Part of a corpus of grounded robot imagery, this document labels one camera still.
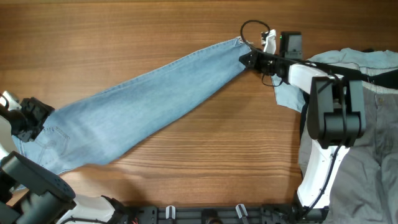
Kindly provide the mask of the grey trousers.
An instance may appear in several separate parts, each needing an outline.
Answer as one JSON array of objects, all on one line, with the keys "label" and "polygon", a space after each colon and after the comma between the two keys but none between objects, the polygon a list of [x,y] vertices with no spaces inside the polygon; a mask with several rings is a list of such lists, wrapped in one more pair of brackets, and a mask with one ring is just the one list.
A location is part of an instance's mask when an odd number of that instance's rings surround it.
[{"label": "grey trousers", "polygon": [[325,223],[397,223],[397,91],[363,94],[366,130],[341,162]]}]

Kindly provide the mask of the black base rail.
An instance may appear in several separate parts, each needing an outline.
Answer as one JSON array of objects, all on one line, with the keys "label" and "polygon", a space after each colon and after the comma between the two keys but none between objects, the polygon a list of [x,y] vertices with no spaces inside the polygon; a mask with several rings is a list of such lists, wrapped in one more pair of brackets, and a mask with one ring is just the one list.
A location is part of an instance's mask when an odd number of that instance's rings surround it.
[{"label": "black base rail", "polygon": [[265,204],[247,207],[238,204],[232,207],[128,207],[114,198],[107,198],[118,212],[122,213],[119,223],[322,223],[328,207],[309,210],[297,203]]}]

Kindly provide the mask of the light blue denim jeans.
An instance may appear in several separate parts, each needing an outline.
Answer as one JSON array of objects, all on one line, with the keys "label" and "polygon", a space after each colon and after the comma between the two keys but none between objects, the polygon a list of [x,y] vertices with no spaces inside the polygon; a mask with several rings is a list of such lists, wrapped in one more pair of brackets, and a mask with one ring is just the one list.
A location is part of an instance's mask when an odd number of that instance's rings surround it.
[{"label": "light blue denim jeans", "polygon": [[14,144],[54,174],[109,164],[239,75],[248,52],[239,37],[197,50],[54,111],[35,141]]}]

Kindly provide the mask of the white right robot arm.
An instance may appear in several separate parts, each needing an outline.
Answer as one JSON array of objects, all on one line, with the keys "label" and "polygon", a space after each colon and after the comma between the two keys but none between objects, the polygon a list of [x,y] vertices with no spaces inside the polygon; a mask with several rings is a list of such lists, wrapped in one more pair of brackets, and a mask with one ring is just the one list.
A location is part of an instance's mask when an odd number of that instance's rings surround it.
[{"label": "white right robot arm", "polygon": [[320,62],[304,61],[299,32],[283,32],[284,44],[275,53],[275,31],[261,34],[263,48],[252,47],[239,61],[262,75],[277,76],[281,83],[309,95],[307,131],[311,152],[303,182],[288,214],[298,220],[321,219],[328,212],[330,190],[341,161],[366,129],[361,72]]}]

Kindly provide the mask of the light blue t-shirt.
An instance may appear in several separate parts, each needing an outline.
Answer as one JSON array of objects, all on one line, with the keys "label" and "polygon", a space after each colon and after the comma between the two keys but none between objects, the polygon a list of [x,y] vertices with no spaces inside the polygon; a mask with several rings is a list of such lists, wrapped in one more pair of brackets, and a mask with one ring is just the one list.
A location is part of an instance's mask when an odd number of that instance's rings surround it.
[{"label": "light blue t-shirt", "polygon": [[[365,53],[345,48],[314,55],[309,61],[359,70],[371,77],[397,70],[397,53],[390,50]],[[274,88],[274,92],[278,105],[301,112],[305,104],[301,89],[283,83]]]}]

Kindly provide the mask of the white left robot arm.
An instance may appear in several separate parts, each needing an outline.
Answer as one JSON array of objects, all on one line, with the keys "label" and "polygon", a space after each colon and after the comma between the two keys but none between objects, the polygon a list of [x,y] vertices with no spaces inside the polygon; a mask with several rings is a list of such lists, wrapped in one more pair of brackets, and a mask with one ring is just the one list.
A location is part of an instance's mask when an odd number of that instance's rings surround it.
[{"label": "white left robot arm", "polygon": [[1,223],[119,223],[110,199],[76,195],[59,176],[18,153],[54,111],[36,98],[1,94]]}]

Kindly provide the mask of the black garment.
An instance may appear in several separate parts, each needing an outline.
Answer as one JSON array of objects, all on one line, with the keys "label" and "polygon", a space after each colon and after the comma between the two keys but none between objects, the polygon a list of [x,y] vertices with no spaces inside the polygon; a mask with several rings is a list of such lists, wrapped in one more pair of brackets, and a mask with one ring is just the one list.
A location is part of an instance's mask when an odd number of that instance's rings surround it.
[{"label": "black garment", "polygon": [[360,138],[366,128],[361,83],[397,90],[397,69],[371,73],[325,63],[295,65],[289,82],[304,92],[300,130],[314,139]]}]

